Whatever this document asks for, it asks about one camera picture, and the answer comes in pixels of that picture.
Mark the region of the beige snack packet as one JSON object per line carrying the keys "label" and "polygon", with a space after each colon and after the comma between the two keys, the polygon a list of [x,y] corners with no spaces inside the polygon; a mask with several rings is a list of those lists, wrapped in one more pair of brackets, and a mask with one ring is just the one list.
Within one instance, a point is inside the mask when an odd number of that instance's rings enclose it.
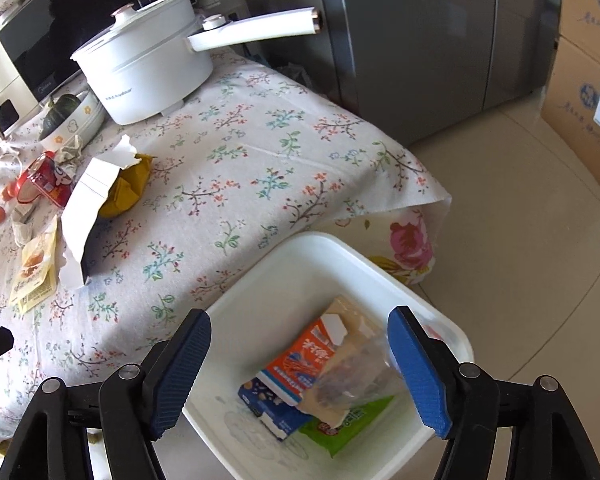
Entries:
{"label": "beige snack packet", "polygon": [[58,217],[23,247],[21,266],[12,282],[9,304],[25,314],[53,296],[57,288],[56,242]]}

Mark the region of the orange white milk carton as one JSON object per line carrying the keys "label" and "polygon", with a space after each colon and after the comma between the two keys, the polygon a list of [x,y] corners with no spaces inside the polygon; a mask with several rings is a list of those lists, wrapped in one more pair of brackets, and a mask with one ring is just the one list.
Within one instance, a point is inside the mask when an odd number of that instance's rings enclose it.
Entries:
{"label": "orange white milk carton", "polygon": [[260,382],[291,406],[301,403],[335,356],[348,356],[380,334],[380,327],[352,301],[338,296],[297,339],[257,374]]}

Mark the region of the white paper sheet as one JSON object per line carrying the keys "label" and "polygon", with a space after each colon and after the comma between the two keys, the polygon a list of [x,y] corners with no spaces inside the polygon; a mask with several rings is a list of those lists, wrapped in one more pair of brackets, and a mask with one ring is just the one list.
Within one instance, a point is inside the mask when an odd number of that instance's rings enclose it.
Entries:
{"label": "white paper sheet", "polygon": [[65,288],[77,289],[85,284],[82,258],[88,236],[120,171],[140,162],[136,154],[130,137],[124,134],[114,148],[91,159],[74,187],[60,218],[66,248],[59,281]]}

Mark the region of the white ceramic bowl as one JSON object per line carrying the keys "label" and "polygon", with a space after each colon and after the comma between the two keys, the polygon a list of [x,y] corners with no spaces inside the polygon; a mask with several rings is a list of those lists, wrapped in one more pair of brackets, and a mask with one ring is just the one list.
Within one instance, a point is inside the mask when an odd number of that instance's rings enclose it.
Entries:
{"label": "white ceramic bowl", "polygon": [[79,146],[84,148],[104,123],[107,116],[105,107],[92,90],[85,90],[77,97],[81,104],[70,117],[46,139],[38,139],[45,151],[57,152],[73,140],[79,140]]}

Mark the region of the clear plastic water bottle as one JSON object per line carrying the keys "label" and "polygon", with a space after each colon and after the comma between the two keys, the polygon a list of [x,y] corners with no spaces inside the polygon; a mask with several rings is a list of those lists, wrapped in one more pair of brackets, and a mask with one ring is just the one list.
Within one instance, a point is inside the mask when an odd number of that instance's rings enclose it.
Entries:
{"label": "clear plastic water bottle", "polygon": [[381,333],[339,348],[302,394],[298,410],[338,427],[354,408],[405,391],[388,337]]}

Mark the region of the black microwave oven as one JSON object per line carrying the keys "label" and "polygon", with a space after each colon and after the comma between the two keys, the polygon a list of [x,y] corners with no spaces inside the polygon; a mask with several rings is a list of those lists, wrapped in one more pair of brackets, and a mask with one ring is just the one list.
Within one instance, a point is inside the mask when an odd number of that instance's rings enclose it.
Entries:
{"label": "black microwave oven", "polygon": [[114,22],[115,10],[157,0],[27,0],[0,29],[0,43],[35,99],[76,74],[73,52]]}

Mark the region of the white trash bin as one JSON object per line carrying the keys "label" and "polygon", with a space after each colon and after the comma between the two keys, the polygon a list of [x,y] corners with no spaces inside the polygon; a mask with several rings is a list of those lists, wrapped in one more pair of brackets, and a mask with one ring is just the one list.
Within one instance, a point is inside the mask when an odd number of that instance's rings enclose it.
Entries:
{"label": "white trash bin", "polygon": [[407,306],[459,361],[474,357],[455,323],[336,237],[291,237],[209,308],[211,346],[183,410],[234,478],[391,479],[434,435],[402,394],[332,457],[304,434],[277,440],[239,400],[239,386],[338,296],[379,325],[394,307]]}

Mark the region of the lower cardboard box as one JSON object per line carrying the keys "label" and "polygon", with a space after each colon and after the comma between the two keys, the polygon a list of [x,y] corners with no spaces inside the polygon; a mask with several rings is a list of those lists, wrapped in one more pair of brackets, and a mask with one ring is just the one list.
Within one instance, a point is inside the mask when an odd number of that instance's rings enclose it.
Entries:
{"label": "lower cardboard box", "polygon": [[600,62],[566,38],[558,42],[541,116],[600,185]]}

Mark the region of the grey refrigerator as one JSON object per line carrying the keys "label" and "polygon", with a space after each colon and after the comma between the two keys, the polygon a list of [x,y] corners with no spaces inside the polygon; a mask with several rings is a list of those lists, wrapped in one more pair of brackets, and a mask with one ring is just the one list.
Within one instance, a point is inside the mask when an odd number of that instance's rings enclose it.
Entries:
{"label": "grey refrigerator", "polygon": [[274,67],[402,144],[541,88],[560,0],[246,0],[253,14],[316,6],[322,31],[263,44]]}

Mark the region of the floral tablecloth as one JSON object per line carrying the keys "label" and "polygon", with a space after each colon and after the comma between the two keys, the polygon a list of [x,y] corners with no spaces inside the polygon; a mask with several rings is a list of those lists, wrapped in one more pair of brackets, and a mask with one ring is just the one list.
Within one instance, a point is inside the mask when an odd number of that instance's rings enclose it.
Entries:
{"label": "floral tablecloth", "polygon": [[80,168],[123,140],[151,159],[138,203],[94,226],[85,286],[21,311],[21,250],[0,220],[0,322],[15,338],[0,357],[0,440],[44,379],[98,382],[143,359],[291,235],[332,233],[407,285],[434,266],[451,197],[411,152],[270,68],[229,50],[212,61],[182,108],[105,122],[82,151]]}

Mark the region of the white electric cooking pot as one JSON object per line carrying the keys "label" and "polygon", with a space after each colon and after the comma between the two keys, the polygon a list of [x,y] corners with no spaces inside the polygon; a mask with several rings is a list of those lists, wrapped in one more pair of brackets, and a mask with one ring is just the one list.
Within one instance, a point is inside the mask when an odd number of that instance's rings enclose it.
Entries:
{"label": "white electric cooking pot", "polygon": [[87,83],[119,125],[167,115],[210,76],[209,52],[276,38],[315,35],[322,28],[314,6],[231,21],[204,18],[190,0],[132,3],[112,14],[114,24],[75,50]]}

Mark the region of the blue cereal box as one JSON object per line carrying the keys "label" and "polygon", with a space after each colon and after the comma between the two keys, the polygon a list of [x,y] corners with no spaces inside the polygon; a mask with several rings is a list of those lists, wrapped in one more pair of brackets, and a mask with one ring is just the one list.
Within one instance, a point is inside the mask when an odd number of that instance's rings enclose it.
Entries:
{"label": "blue cereal box", "polygon": [[277,440],[283,441],[311,420],[287,404],[259,378],[252,378],[238,389],[239,399]]}

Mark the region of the yellow snack wrapper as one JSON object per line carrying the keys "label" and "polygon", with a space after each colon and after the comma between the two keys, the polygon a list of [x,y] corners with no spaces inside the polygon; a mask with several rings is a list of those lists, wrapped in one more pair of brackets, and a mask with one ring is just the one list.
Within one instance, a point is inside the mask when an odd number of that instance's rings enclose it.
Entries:
{"label": "yellow snack wrapper", "polygon": [[152,156],[136,154],[137,163],[119,172],[109,190],[105,203],[99,208],[98,216],[113,219],[132,209],[143,197],[148,185]]}

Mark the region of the red round lid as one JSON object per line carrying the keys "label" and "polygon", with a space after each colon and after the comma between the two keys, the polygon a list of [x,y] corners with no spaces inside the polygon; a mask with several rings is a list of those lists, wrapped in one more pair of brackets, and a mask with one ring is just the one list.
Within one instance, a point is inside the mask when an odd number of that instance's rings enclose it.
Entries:
{"label": "red round lid", "polygon": [[72,177],[55,162],[52,152],[44,152],[20,174],[16,200],[20,204],[32,204],[38,196],[44,196],[56,207],[65,208],[72,190]]}

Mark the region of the green onion rings bag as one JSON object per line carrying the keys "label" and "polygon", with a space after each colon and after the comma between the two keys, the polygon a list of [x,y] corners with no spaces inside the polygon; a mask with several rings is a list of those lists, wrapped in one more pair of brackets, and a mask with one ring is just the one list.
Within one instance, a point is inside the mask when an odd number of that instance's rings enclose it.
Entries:
{"label": "green onion rings bag", "polygon": [[352,408],[338,427],[331,427],[326,422],[321,422],[313,417],[299,429],[299,432],[320,448],[324,448],[330,457],[335,457],[363,430],[370,426],[388,408],[392,400],[392,396],[387,396]]}

